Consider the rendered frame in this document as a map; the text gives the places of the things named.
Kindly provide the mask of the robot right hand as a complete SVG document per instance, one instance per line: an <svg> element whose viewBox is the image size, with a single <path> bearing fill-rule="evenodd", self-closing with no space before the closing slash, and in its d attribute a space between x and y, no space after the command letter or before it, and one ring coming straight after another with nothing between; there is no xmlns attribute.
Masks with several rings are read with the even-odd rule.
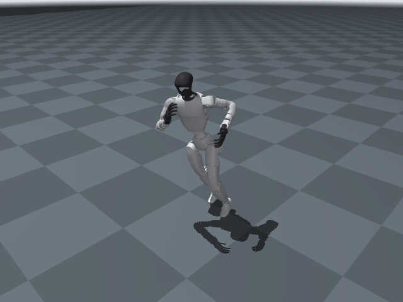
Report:
<svg viewBox="0 0 403 302"><path fill-rule="evenodd" d="M171 103L169 106L168 106L168 108L167 108L167 110L166 110L166 114L163 116L163 119L164 119L164 123L165 124L170 124L170 121L171 121L171 116L173 116L173 115L177 115L177 114L171 114L172 112L175 112L175 111L178 111L178 110L172 110L172 109L174 109L174 108L178 108L177 106L174 106L174 105L177 105L177 104L174 104L174 103ZM173 107L172 107L173 106Z"/></svg>

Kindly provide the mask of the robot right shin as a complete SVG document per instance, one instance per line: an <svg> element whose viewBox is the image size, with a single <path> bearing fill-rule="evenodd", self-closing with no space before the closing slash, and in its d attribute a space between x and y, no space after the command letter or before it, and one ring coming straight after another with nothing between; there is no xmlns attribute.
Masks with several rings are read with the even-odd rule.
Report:
<svg viewBox="0 0 403 302"><path fill-rule="evenodd" d="M208 178L204 178L204 177L199 177L201 179L201 181L208 187L210 187L210 183Z"/></svg>

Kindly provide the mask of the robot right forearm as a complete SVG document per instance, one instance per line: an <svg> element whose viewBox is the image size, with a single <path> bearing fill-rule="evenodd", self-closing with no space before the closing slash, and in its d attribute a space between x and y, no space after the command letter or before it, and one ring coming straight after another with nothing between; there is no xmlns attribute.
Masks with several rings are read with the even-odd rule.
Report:
<svg viewBox="0 0 403 302"><path fill-rule="evenodd" d="M167 124L165 124L164 122L165 122L164 119L162 119L161 121L158 121L158 122L156 123L156 128L158 128L158 129L160 129L160 130L166 129L166 128L169 126L169 124L167 125ZM170 124L171 124L171 121L170 121Z"/></svg>

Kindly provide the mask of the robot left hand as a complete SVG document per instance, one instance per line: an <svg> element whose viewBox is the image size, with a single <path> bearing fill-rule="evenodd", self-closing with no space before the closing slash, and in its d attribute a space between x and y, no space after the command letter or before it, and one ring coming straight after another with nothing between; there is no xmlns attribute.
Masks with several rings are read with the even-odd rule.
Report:
<svg viewBox="0 0 403 302"><path fill-rule="evenodd" d="M218 135L220 134L220 138L215 139L214 141L218 141L218 142L213 143L213 144L217 144L217 145L214 145L215 148L219 148L219 147L222 146L223 141L225 140L225 136L226 136L227 133L228 133L227 125L226 125L226 124L222 124L222 126L221 126L221 128L220 128L220 132L217 133Z"/></svg>

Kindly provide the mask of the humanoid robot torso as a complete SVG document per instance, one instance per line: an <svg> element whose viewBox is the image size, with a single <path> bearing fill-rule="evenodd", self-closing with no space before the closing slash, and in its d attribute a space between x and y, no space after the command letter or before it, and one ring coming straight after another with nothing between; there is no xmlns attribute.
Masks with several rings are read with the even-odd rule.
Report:
<svg viewBox="0 0 403 302"><path fill-rule="evenodd" d="M197 96L194 94L190 96L191 98L195 96L191 101L184 101L182 95L178 94L175 106L178 107L176 110L178 110L183 126L192 132L192 135L194 134L192 141L195 147L199 150L206 150L208 140L212 140L211 134L204 131L208 120L208 108L204 107L201 102L202 97L205 96L202 93L196 93L198 93Z"/></svg>

